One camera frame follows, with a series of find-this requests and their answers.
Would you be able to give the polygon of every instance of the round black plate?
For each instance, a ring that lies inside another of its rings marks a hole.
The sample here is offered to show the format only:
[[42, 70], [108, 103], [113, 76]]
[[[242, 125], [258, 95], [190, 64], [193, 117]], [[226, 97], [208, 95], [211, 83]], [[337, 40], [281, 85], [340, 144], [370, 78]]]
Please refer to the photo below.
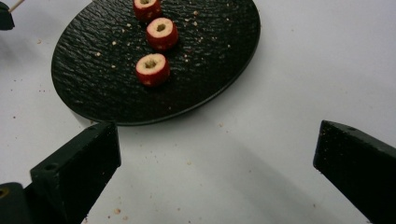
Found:
[[251, 0], [162, 0], [177, 45], [165, 52], [171, 76], [158, 88], [141, 85], [134, 65], [154, 52], [132, 0], [95, 0], [66, 27], [55, 48], [55, 90], [82, 117], [140, 125], [170, 119], [206, 103], [248, 65], [260, 38]]

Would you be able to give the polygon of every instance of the red food piece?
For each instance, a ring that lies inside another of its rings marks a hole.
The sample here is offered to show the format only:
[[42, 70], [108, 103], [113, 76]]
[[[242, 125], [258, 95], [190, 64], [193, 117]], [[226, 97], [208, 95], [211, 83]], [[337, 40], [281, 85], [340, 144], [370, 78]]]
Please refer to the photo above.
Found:
[[148, 54], [137, 62], [136, 75], [145, 86], [159, 86], [170, 76], [169, 62], [160, 53]]
[[157, 18], [148, 25], [146, 38], [155, 50], [166, 51], [178, 41], [177, 27], [167, 18]]
[[149, 22], [162, 14], [160, 0], [134, 0], [134, 15], [139, 21]]

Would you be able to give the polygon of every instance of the textured black slate plate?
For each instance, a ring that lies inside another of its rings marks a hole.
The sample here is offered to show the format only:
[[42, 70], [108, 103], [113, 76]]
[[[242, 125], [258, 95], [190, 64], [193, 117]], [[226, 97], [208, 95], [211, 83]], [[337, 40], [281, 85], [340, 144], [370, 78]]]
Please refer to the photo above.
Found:
[[142, 86], [134, 65], [154, 52], [132, 0], [95, 0], [66, 27], [55, 48], [55, 90], [82, 117], [140, 125], [170, 119], [223, 92], [243, 72], [260, 38], [251, 0], [162, 0], [179, 41], [165, 53], [171, 77]]

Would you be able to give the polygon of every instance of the screw hole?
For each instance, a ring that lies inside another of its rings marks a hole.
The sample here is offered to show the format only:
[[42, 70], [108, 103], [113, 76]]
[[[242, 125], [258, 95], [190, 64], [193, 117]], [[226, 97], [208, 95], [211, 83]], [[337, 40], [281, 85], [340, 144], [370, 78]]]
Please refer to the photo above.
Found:
[[55, 170], [56, 168], [58, 168], [58, 164], [57, 163], [51, 163], [51, 164], [47, 165], [44, 169], [46, 171], [51, 171], [51, 170]]
[[9, 190], [7, 188], [0, 189], [0, 199], [6, 197], [8, 195]]

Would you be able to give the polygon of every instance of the table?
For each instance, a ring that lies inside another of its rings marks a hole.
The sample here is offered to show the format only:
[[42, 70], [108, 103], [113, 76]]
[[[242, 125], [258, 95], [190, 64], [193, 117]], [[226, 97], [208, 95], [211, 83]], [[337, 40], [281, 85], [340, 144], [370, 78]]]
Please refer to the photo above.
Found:
[[[0, 33], [0, 183], [27, 186], [92, 125], [50, 76], [62, 31], [90, 2], [25, 1]], [[241, 77], [190, 113], [119, 127], [122, 166], [85, 222], [366, 223], [312, 161], [324, 119], [396, 147], [396, 3], [255, 4], [261, 40]]]

